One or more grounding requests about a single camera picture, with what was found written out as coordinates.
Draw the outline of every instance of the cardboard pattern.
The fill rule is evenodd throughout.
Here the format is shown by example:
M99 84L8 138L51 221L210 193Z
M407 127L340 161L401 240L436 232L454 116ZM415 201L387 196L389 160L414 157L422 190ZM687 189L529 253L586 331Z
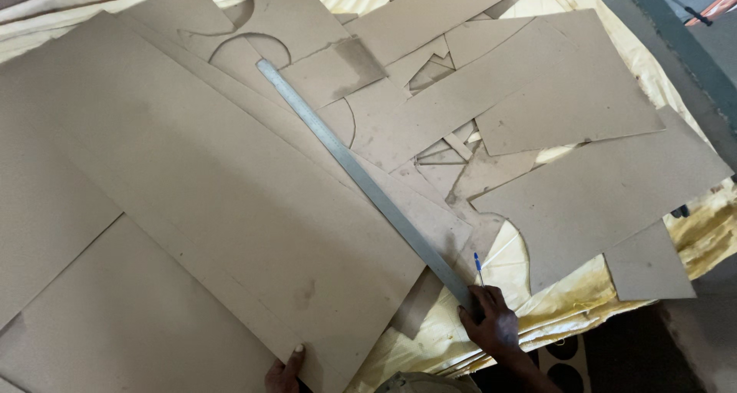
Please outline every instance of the cardboard pattern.
M163 221L141 226L153 238L174 226L189 240L180 245L199 259L162 246L190 273L208 286L204 274L227 271L239 293L213 294L250 313L239 318L270 350L286 360L295 339L308 344L313 390L342 391L424 268L373 207L109 15L5 64L3 77L10 115L58 124L152 202ZM214 262L195 270L203 256Z
M593 142L471 201L508 218L533 294L732 175L670 107L665 131Z

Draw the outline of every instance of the hand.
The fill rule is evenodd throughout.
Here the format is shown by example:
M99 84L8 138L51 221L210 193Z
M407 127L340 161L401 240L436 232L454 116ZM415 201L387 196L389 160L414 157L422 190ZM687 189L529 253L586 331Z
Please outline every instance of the hand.
M286 366L279 359L274 361L264 378L266 393L299 393L297 375L303 362L304 346L302 344L294 349Z
M525 354L520 348L519 324L517 316L506 306L502 290L486 285L468 287L478 300L484 319L476 324L465 308L458 306L458 315L466 329L469 339L498 363L513 360Z

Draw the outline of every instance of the finger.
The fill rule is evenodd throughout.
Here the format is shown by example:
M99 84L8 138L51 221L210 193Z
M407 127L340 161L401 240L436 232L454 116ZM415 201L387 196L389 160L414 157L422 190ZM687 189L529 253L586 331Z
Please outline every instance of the finger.
M461 319L461 324L463 324L463 328L466 329L466 334L470 337L470 333L476 330L476 323L473 321L473 318L471 318L471 314L466 311L466 308L463 308L460 305L458 305L458 318Z
M283 370L284 370L284 363L282 363L281 360L279 359L274 360L274 364L271 365L271 369L269 369L269 371L266 372L266 377L281 375L281 372Z
M481 304L481 309L484 310L484 315L487 317L493 317L496 315L496 304L492 301L492 296L489 295L488 291L478 285L471 285L468 289L471 291L471 294L475 295L478 299L479 304Z
M300 344L292 352L292 355L289 358L289 361L287 362L287 367L284 369L284 372L282 374L287 377L294 377L294 378L297 377L297 375L299 374L299 370L302 368L303 362L304 362L304 346Z
M504 301L504 294L502 294L502 289L500 287L486 285L486 291L489 292L492 300L499 308L507 308L506 301Z

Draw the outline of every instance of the person's arm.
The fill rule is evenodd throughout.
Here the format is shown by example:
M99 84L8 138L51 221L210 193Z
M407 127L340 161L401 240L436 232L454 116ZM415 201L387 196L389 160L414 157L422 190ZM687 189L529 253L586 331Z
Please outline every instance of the person's arm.
M484 313L484 319L477 324L465 308L458 307L458 315L469 339L491 355L497 363L513 372L528 391L562 393L520 348L517 316L507 307L502 290L489 285L471 285L469 290Z

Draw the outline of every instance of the metal ruler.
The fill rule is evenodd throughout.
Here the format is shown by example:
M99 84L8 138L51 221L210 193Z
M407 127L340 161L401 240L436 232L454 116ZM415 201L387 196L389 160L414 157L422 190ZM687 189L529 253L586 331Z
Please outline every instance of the metal ruler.
M328 151L335 157L338 163L348 172L358 186L366 193L373 204L389 220L394 228L405 238L412 249L425 261L435 275L445 284L458 302L467 311L472 311L471 294L466 283L456 275L445 260L433 249L417 228L402 214L392 200L373 181L373 178L356 162L353 155L341 143L335 134L327 128L327 125L315 114L315 111L302 99L289 83L281 77L276 68L266 59L261 59L256 66L266 79L271 82L281 94L290 107L302 118L305 124L312 130L320 141L327 147Z

